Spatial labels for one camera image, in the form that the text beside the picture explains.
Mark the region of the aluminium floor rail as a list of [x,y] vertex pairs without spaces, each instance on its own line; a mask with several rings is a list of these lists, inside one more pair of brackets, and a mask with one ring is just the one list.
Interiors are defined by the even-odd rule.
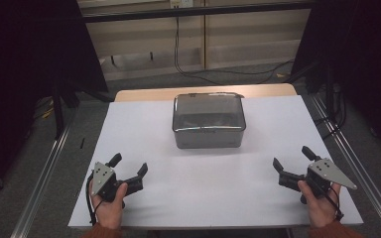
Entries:
[[361,189],[366,194],[379,219],[381,220],[381,192],[379,188],[370,177],[369,173],[365,170],[341,130],[338,129],[333,122],[327,119],[324,102],[319,96],[315,95],[312,96],[312,103],[315,106],[320,118],[324,120],[324,125],[329,131],[330,138],[337,145],[346,162],[349,164],[349,167],[355,174]]
[[28,238],[34,219],[44,198],[45,191],[50,182],[55,166],[61,156],[65,141],[69,135],[75,116],[72,116],[63,126],[60,136],[54,141],[53,147],[47,157],[46,163],[40,173],[38,181],[28,199],[27,204],[16,223],[10,238]]

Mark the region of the black horizontal bar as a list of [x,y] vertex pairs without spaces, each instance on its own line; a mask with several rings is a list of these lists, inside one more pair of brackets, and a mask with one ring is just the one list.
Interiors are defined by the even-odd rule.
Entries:
[[101,22],[119,22],[119,21],[162,19],[162,18],[209,16],[209,15],[222,15],[222,14],[240,14],[240,13],[253,13],[253,12],[303,10],[303,9],[311,9],[312,7],[314,7],[316,2],[317,2],[316,0],[300,0],[300,1],[294,1],[294,2],[192,7],[192,8],[148,10],[148,11],[124,12],[124,13],[85,14],[82,16],[81,20],[84,23],[101,23]]

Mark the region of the clear plastic box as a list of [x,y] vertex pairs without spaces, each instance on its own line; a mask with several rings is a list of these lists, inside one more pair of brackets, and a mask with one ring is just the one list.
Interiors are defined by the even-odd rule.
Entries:
[[180,149],[239,148],[244,132],[196,131],[174,132],[177,147]]

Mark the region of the wooden table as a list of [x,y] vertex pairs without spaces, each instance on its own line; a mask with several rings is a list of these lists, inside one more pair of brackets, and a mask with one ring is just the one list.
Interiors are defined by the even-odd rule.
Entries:
[[115,96],[115,102],[130,101],[173,101],[179,94],[209,93],[209,92],[235,92],[245,98],[270,97],[270,96],[293,96],[296,89],[289,83],[276,84],[248,84],[248,85],[225,85],[225,86],[197,86],[178,88],[153,88],[122,90]]

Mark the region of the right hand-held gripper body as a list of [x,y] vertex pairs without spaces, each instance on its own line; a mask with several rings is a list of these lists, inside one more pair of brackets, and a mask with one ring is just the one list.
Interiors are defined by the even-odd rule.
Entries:
[[316,198],[324,197],[333,183],[357,189],[357,185],[330,159],[320,159],[308,165],[305,175],[296,175],[283,170],[279,174],[279,185],[300,191],[298,181],[304,180]]

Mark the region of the black curtain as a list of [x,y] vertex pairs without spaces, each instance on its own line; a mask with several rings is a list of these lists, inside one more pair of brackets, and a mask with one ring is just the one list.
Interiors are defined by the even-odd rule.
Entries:
[[381,138],[381,0],[314,0],[292,73],[331,75]]
[[0,179],[24,144],[36,103],[105,82],[77,0],[0,0]]

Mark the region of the clear plastic box lid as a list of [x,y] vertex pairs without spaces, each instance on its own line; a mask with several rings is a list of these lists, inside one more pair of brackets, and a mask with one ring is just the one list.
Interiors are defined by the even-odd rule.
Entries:
[[243,132],[242,97],[234,92],[179,94],[174,99],[173,131]]

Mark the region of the white board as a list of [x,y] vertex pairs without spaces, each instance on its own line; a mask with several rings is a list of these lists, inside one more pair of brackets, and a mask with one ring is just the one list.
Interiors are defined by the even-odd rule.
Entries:
[[148,171],[143,189],[126,197],[123,226],[168,230],[294,227],[309,222],[296,191],[280,186],[275,160],[297,175],[329,152],[305,105],[296,96],[245,98],[246,130],[238,148],[181,150],[172,130],[170,101],[110,104],[93,154],[122,160],[121,179]]

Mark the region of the person's right hand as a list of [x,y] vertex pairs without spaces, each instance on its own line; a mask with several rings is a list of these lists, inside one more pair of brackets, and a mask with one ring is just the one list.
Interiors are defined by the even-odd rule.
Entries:
[[336,208],[326,197],[316,198],[304,180],[298,181],[298,187],[307,200],[311,228],[323,228],[335,219]]

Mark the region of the white wall outlet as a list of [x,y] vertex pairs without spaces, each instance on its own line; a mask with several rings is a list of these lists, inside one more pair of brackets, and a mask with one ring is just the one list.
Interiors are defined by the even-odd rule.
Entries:
[[172,9],[191,8],[193,0],[170,0],[170,6]]

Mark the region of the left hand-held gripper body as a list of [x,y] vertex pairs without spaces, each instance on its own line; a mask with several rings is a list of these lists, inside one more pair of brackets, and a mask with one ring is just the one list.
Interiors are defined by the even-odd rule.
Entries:
[[138,175],[126,180],[116,178],[113,168],[109,168],[106,164],[97,162],[93,171],[92,195],[99,195],[103,201],[112,202],[115,198],[116,191],[122,183],[127,183],[128,188],[126,196],[143,189],[143,178]]

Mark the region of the black stand pole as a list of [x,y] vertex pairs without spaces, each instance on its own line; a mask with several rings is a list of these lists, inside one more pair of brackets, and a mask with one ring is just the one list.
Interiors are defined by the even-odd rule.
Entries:
[[62,109],[62,99],[60,94],[59,81],[55,78],[53,80],[53,103],[56,120],[56,139],[58,140],[64,131],[64,116]]

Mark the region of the person's left hand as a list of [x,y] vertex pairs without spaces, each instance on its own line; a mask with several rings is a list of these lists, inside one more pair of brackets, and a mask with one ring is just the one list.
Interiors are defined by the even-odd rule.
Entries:
[[104,228],[119,230],[123,215],[123,198],[128,188],[127,183],[122,183],[112,202],[103,201],[99,195],[92,195],[91,202],[94,208],[97,222]]

